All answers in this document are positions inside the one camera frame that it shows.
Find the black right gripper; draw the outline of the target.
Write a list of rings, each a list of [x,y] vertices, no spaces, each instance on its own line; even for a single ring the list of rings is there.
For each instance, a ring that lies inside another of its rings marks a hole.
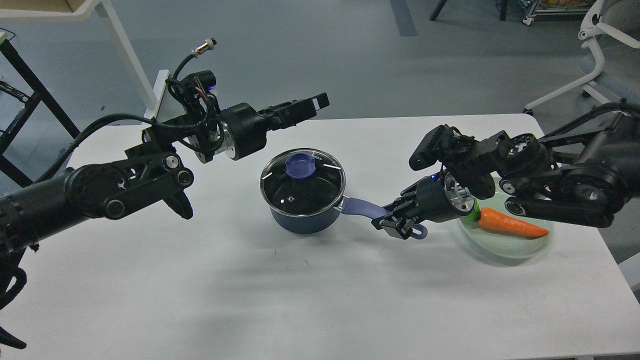
[[[376,230],[383,230],[395,239],[424,238],[420,223],[445,223],[473,212],[476,198],[450,173],[435,173],[403,189],[399,196],[385,205],[382,215],[371,220]],[[395,214],[416,214],[413,218]]]

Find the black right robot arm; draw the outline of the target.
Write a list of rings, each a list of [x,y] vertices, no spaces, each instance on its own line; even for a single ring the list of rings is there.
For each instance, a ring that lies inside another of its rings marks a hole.
[[[471,215],[479,200],[507,194],[510,214],[606,228],[639,196],[639,107],[609,102],[542,137],[499,131],[477,140],[442,124],[428,132],[409,158],[414,171],[439,163],[438,172],[403,190],[371,221],[406,240],[422,239],[434,223]]]

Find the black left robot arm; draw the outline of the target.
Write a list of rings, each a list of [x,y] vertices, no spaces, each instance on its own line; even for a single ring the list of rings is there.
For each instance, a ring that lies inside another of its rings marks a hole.
[[[35,183],[2,194],[2,307],[25,287],[26,272],[19,264],[25,250],[37,251],[41,240],[88,219],[119,220],[160,201],[183,219],[191,219],[194,211],[185,189],[192,186],[195,176],[183,164],[174,143],[192,150],[204,164],[222,153],[238,161],[263,150],[268,132],[296,126],[329,106],[329,96],[322,92],[261,110],[246,102],[221,108],[214,94],[217,78],[212,71],[178,77],[186,64],[215,45],[214,38],[206,39],[166,80],[167,91],[182,105],[183,115],[167,121],[122,112],[100,117],[74,137]],[[66,159],[89,136],[123,120],[148,125],[142,130],[141,143],[125,151],[125,159],[67,168],[59,173]]]

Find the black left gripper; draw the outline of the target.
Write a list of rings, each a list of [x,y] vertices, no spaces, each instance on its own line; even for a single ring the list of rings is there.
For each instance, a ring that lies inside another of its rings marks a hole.
[[[228,156],[238,161],[266,146],[266,132],[275,132],[310,120],[318,111],[329,107],[329,96],[322,92],[309,98],[286,101],[258,112],[246,102],[232,105],[220,112],[231,138]]]

